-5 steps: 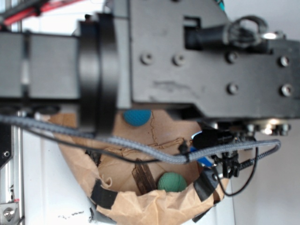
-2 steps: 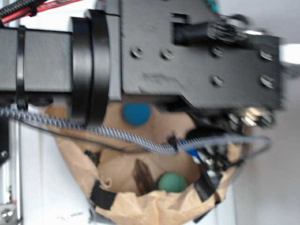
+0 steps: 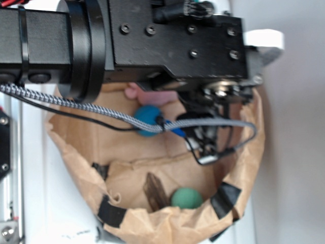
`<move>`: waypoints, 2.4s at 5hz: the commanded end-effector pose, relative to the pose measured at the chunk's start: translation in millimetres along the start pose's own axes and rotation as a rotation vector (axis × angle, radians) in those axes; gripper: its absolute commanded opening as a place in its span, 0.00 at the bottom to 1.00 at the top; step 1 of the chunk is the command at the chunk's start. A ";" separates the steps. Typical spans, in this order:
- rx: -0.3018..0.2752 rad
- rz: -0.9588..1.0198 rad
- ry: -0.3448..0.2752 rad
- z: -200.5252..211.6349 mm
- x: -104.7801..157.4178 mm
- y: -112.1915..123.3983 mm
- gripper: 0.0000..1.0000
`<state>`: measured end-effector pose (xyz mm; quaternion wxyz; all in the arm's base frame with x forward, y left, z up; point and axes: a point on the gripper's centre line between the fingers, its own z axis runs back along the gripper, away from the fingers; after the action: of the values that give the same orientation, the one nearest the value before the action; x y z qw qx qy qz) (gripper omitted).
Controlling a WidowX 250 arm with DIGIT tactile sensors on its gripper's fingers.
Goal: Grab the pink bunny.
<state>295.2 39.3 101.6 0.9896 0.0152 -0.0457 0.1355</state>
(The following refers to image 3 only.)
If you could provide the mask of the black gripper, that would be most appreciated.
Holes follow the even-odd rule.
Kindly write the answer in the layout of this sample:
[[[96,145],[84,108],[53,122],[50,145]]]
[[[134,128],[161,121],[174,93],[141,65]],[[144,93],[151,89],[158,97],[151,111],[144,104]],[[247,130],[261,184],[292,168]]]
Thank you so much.
[[[242,18],[209,1],[109,1],[114,69],[110,82],[174,90],[207,106],[248,103],[262,66],[244,41]]]

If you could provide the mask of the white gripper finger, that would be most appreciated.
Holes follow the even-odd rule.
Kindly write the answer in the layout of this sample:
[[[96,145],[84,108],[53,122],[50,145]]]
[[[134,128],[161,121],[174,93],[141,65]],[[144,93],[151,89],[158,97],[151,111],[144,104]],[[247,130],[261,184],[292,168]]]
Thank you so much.
[[[284,50],[284,34],[273,29],[255,29],[245,32],[245,45]]]

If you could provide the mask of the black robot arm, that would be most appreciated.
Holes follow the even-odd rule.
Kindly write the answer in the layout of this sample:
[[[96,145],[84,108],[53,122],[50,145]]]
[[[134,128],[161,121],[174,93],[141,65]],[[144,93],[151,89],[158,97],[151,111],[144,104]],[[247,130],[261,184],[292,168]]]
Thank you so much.
[[[1,2],[1,83],[58,86],[92,102],[103,84],[176,91],[188,107],[246,103],[284,51],[272,29],[245,32],[225,1]]]

